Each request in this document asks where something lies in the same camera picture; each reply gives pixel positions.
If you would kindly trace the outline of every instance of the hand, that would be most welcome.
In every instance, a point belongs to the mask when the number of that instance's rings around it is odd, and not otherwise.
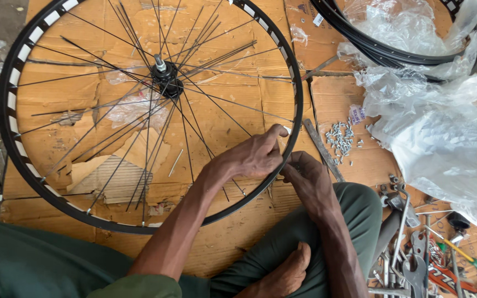
[[[278,136],[286,137],[288,131],[281,124],[274,124],[267,132],[252,136],[216,159],[218,163],[230,164],[232,177],[241,175],[262,178],[282,163]]]
[[[311,219],[318,223],[331,212],[339,212],[340,204],[332,187],[327,167],[304,151],[292,152],[282,168],[283,182],[292,183]]]

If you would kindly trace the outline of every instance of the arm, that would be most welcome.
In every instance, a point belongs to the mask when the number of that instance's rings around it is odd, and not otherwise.
[[[262,177],[282,163],[277,136],[287,136],[282,125],[254,135],[217,156],[198,175],[182,201],[150,238],[127,275],[158,274],[180,279],[192,243],[216,193],[229,179]]]
[[[367,285],[327,167],[307,152],[292,152],[281,174],[284,182],[292,183],[320,230],[333,296],[367,297]]]

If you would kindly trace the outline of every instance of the green pants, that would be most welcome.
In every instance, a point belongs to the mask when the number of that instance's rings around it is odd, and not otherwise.
[[[334,189],[367,276],[381,225],[378,195],[356,183],[335,183]],[[328,274],[336,268],[326,267],[317,227],[301,206],[220,274],[182,276],[183,297],[233,297],[277,268],[299,241],[310,245],[312,256],[301,288],[289,297],[329,296]],[[123,277],[132,261],[98,244],[0,223],[0,297],[85,297]]]

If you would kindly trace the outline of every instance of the pile of screws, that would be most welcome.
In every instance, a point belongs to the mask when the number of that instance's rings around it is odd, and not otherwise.
[[[335,155],[338,158],[332,159],[336,165],[343,164],[343,157],[349,156],[349,151],[351,151],[351,147],[353,145],[353,138],[354,132],[351,127],[351,121],[348,119],[348,123],[338,122],[332,124],[332,129],[325,134],[327,137],[327,144],[331,144],[331,148],[335,149]],[[357,144],[363,144],[363,140],[359,140]]]

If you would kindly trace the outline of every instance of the screwdriver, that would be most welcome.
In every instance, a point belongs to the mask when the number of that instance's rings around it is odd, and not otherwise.
[[[452,242],[448,241],[447,239],[445,239],[443,236],[439,235],[438,233],[436,233],[434,230],[432,230],[430,227],[428,227],[427,225],[424,225],[427,229],[429,229],[430,231],[432,231],[434,234],[436,234],[439,238],[441,238],[441,240],[443,240],[448,246],[452,247],[455,251],[457,251],[459,254],[461,254],[463,257],[465,257],[465,259],[467,259],[467,261],[471,264],[474,265],[474,267],[477,269],[477,259],[475,258],[472,258],[471,256],[469,256],[468,254],[464,253],[463,250],[459,249],[457,246],[455,246]]]

